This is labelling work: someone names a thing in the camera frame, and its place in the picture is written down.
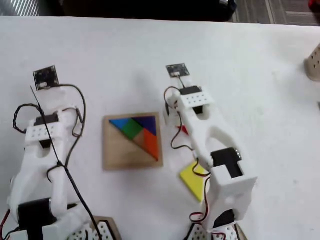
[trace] robotic arm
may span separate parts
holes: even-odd
[[[193,155],[211,173],[206,195],[209,212],[202,226],[212,231],[233,225],[245,217],[257,180],[247,150],[206,89],[192,84],[186,66],[169,65],[167,70],[172,78],[180,79],[180,86],[167,100],[166,123],[173,121],[177,125],[181,117],[191,139]],[[207,149],[210,138],[220,141],[225,149]]]
[[[71,129],[75,128],[79,115],[75,106],[66,104],[63,89],[47,89],[57,85],[54,66],[39,70],[34,76],[36,88],[41,90],[38,97],[44,98],[44,116],[30,121],[25,132],[21,170],[11,181],[8,205],[20,231],[12,233],[10,239],[65,240],[90,218],[81,203],[68,205],[69,179],[64,168],[57,167],[48,176],[47,172],[57,165],[57,156],[62,164],[66,164],[73,134]]]

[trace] white table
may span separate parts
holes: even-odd
[[[1,214],[24,154],[14,111],[34,102],[33,71],[56,65],[60,82],[78,85],[87,101],[70,171],[93,214],[113,217],[124,240],[182,239],[189,214],[199,210],[177,177],[191,153],[170,148],[174,132],[161,119],[163,168],[105,172],[102,118],[162,111],[171,84],[165,66],[186,63],[255,163],[259,179],[241,223],[248,238],[319,239],[320,83],[303,68],[319,39],[320,28],[307,26],[1,17]],[[24,110],[18,124],[35,114]],[[9,222],[5,231],[11,228]]]

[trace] dark blue triangle piece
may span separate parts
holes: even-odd
[[[130,118],[118,118],[118,119],[109,119],[109,122],[112,123],[118,129],[122,129]]]
[[[157,125],[155,116],[140,116],[133,117],[132,119],[138,122],[143,128],[147,129],[150,133],[157,136]]]

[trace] yellow tangram piece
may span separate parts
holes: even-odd
[[[180,172],[180,178],[184,184],[190,189],[199,202],[202,202],[204,198],[204,178],[197,176],[193,173],[192,168],[197,164],[193,162]],[[198,165],[195,172],[205,174],[207,171]]]

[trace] tangram puzzle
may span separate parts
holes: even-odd
[[[103,121],[103,168],[121,170],[163,166],[157,112],[106,116]]]
[[[199,202],[202,202],[204,198],[204,178],[197,176],[193,173],[192,168],[197,164],[197,162],[192,162],[189,164],[186,168],[184,168],[180,172],[180,178],[184,182],[184,184],[189,188],[189,190],[193,193],[193,195],[196,197],[196,199]],[[195,169],[197,173],[205,174],[207,171],[198,165],[198,167]]]
[[[117,118],[109,122],[158,161],[155,116]]]

